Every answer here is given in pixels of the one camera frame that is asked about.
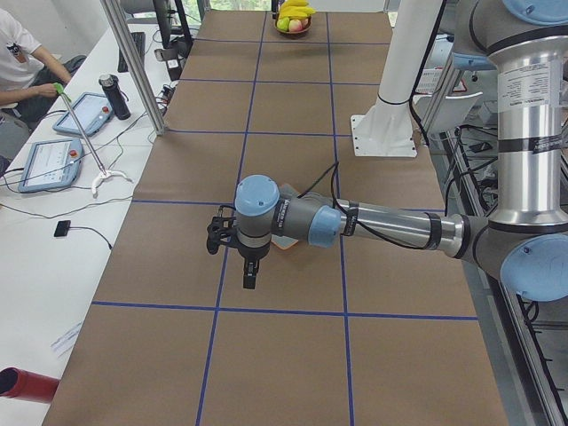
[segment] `person's hand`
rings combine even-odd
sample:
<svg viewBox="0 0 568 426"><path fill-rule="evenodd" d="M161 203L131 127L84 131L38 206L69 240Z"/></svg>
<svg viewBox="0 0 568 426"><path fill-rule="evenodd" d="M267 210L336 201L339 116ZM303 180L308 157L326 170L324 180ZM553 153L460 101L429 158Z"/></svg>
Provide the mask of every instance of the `person's hand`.
<svg viewBox="0 0 568 426"><path fill-rule="evenodd" d="M57 96L57 91L55 86L51 83L42 84L39 86L34 86L37 90L37 95L44 96L46 98L55 98Z"/></svg>

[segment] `white table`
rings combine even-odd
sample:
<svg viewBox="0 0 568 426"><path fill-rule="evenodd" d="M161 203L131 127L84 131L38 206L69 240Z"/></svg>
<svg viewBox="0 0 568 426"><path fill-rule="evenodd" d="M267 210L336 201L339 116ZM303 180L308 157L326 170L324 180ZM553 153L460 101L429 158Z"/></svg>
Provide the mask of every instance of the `white table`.
<svg viewBox="0 0 568 426"><path fill-rule="evenodd" d="M154 93L158 94L170 79L165 65L154 58L154 49L161 47L153 41L157 26L131 25L130 31L146 32L145 70ZM99 155L106 166L121 152L113 138L145 112L130 73L116 72L117 60L118 47L108 29L66 87L72 99L85 91L102 93L99 76L115 74L122 91L130 98L131 117L125 121L113 118L91 138L93 145L100 147ZM65 109L60 99L52 108L58 109ZM43 120L14 159L11 169L23 167L33 142L62 138L51 128L59 117L57 114ZM18 194L2 185L0 202L15 209L54 216L93 202L130 197L145 167L154 137L147 117L120 137L124 153L113 170L124 171L133 182L120 177L109 179L99 187L97 200L88 189ZM88 155L83 159L74 185L90 187L98 173L96 163ZM20 180L19 173L6 177L9 182ZM51 344L83 321L110 250L92 231L70 230L67 237L56 239L53 237L55 226L59 220L69 219L72 226L92 227L114 243L129 205L130 200L111 202L53 219L31 217L0 207L0 369L18 367L43 375L62 376L70 351L57 357ZM0 424L36 426L42 423L47 409L45 404L0 398Z"/></svg>

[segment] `grid line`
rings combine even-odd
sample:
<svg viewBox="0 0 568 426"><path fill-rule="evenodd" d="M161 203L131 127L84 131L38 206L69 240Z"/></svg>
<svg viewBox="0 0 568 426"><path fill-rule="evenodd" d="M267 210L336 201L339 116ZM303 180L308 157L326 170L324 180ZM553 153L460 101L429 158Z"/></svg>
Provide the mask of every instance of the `grid line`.
<svg viewBox="0 0 568 426"><path fill-rule="evenodd" d="M329 102L331 104L331 124L334 134L334 158L335 163L339 162L339 151L337 147L337 136L335 135L335 100L334 100L334 77L333 77L333 64L331 55L331 42L329 38L329 14L326 12L326 29L327 29L327 64L329 67ZM335 185L337 188L337 196L340 195L339 186L339 170L335 175ZM351 371L351 339L349 333L349 306L347 299L347 279L345 276L345 255L343 250L343 236L339 237L339 252L340 252L340 265L341 265L341 282L343 293L343 329L345 333L345 372L347 374L347 395L349 404L349 423L350 426L355 425L355 408L353 401L353 374Z"/></svg>
<svg viewBox="0 0 568 426"><path fill-rule="evenodd" d="M327 38L327 42L309 42L309 41L295 41L295 40L286 40L286 41L277 41L277 40L263 40L262 42L258 42L256 40L222 40L222 39L214 39L214 38L194 38L196 42L213 42L213 43L292 43L292 44L342 44L342 45L370 45L370 46L381 46L381 45L390 45L391 43L371 43L371 42L330 42L329 37Z"/></svg>
<svg viewBox="0 0 568 426"><path fill-rule="evenodd" d="M314 136L328 137L337 136L340 138L348 138L351 135L334 135L333 133L294 133L291 131L235 131L235 130L177 130L169 129L172 133L196 133L196 134L219 134L219 135L266 135L266 136Z"/></svg>
<svg viewBox="0 0 568 426"><path fill-rule="evenodd" d="M194 205L194 206L219 206L221 204L233 204L232 201L183 201L183 200L148 200L148 199L136 199L132 200L132 202L137 202L140 204L184 204L184 205ZM443 213L443 209L405 209L400 208L401 210L406 211L417 211L417 212L429 212L429 213Z"/></svg>
<svg viewBox="0 0 568 426"><path fill-rule="evenodd" d="M411 313L374 313L374 312L334 312L334 311L300 311L264 308L240 308L230 306L197 306L183 304L136 304L130 302L109 302L95 300L91 304L109 306L114 308L132 309L164 309L172 311L202 311L202 312L233 312L233 313L259 313L265 315L301 315L306 317L349 317L349 318L375 318L386 320L438 320L438 321L478 321L477 316L469 315L422 315Z"/></svg>
<svg viewBox="0 0 568 426"><path fill-rule="evenodd" d="M259 68L259 64L260 64L260 56L262 54L262 49L263 49L263 39L264 39L264 29L266 28L266 12L264 13L264 21L263 21L263 28L262 28L262 32L261 32L261 36L260 36L260 44L258 45L258 54L256 57L256 70L255 70L255 80L252 83L252 91L250 93L250 103L248 105L248 117L247 117L247 126L245 128L245 134L244 134L244 139L242 141L242 151L241 151L241 162L239 164L239 172L237 174L237 181L235 183L235 194L237 192L237 186L241 180L241 173L242 173L242 165L244 163L244 158L245 158L245 153L247 151L247 137L248 137L248 132L249 132L249 125L250 125L250 116L252 115L252 109L253 109L253 104L254 104L254 99L255 99L255 88L256 88L256 78L258 77L258 68ZM209 367L210 367L210 363L211 363L211 356L213 354L213 344L215 342L215 332L217 331L217 319L218 319L218 315L221 312L221 310L219 309L220 305L221 305L221 295L223 293L223 284L225 281L225 272L226 272L226 266L227 266L227 258L228 258L228 254L229 254L229 248L225 247L225 256L223 258L223 266L221 268L221 278L219 280L219 288L217 291L217 300L215 303L215 313L213 314L213 324L211 325L211 334L209 337L209 348L207 351L207 361L205 363L205 370L203 372L203 382L201 384L201 395L200 395L200 403L199 403L199 410L197 413L197 418L195 419L195 426L200 426L201 423L201 416L203 413L203 405L205 403L205 393L207 390L207 382L209 379Z"/></svg>
<svg viewBox="0 0 568 426"><path fill-rule="evenodd" d="M180 78L180 82L201 82L201 83L262 83L262 84L322 84L322 85L329 85L329 82L298 82L293 80L231 80L227 78L198 78L198 77L191 77L191 78ZM379 83L350 83L350 82L341 82L341 83L334 83L336 85L342 86L380 86Z"/></svg>

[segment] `person's arm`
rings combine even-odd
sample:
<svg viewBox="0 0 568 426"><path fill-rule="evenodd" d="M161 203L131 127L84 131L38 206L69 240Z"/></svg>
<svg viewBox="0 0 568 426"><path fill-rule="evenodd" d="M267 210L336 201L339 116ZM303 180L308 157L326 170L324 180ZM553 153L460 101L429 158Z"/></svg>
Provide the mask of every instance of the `person's arm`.
<svg viewBox="0 0 568 426"><path fill-rule="evenodd" d="M69 83L71 80L71 74L69 74L65 67L63 67L58 60L53 58L53 55L51 55L51 53L43 46L39 46L37 49L32 51L32 56L43 62L43 64L57 77L59 77L64 84Z"/></svg>
<svg viewBox="0 0 568 426"><path fill-rule="evenodd" d="M0 91L0 106L20 102L21 100L33 98L34 96L54 98L57 96L57 91L53 84L50 83L40 86L31 86L17 91Z"/></svg>

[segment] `screen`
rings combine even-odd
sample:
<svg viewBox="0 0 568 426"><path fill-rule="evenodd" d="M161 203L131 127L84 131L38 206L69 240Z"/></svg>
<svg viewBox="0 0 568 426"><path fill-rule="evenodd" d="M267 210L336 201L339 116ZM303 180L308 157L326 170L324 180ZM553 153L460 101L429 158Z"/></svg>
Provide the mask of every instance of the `screen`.
<svg viewBox="0 0 568 426"><path fill-rule="evenodd" d="M75 115L79 119L79 122L84 129L89 127L91 123L99 116L103 107L108 104L107 97L105 96L91 96L85 95L81 101L73 107ZM79 131L75 120L71 114L67 114L67 117L59 124L60 127L70 130Z"/></svg>
<svg viewBox="0 0 568 426"><path fill-rule="evenodd" d="M70 140L39 144L35 146L34 158L29 165L24 186L35 186L61 182L65 173Z"/></svg>

